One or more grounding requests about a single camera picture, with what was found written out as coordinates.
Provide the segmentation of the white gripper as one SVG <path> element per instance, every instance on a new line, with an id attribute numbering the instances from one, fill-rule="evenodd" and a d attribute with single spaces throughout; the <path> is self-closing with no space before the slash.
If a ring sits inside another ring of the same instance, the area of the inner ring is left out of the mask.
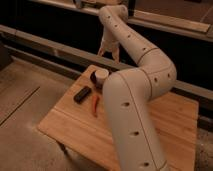
<path id="1" fill-rule="evenodd" d="M 98 50 L 98 56 L 103 56 L 105 51 L 106 52 L 112 52 L 112 57 L 115 60 L 115 62 L 119 62 L 119 43 L 117 39 L 113 36 L 113 34 L 108 31 L 104 30 L 102 40 L 101 40 L 101 46 Z"/>

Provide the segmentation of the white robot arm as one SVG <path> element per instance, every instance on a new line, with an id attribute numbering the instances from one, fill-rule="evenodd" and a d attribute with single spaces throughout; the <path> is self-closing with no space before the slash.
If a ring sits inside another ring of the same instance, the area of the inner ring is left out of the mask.
<path id="1" fill-rule="evenodd" d="M 101 45 L 112 51 L 122 46 L 135 68 L 112 73 L 103 85 L 103 100 L 121 171 L 170 171 L 151 120 L 147 103 L 171 90 L 176 67 L 156 45 L 126 24 L 124 5 L 104 6 Z"/>

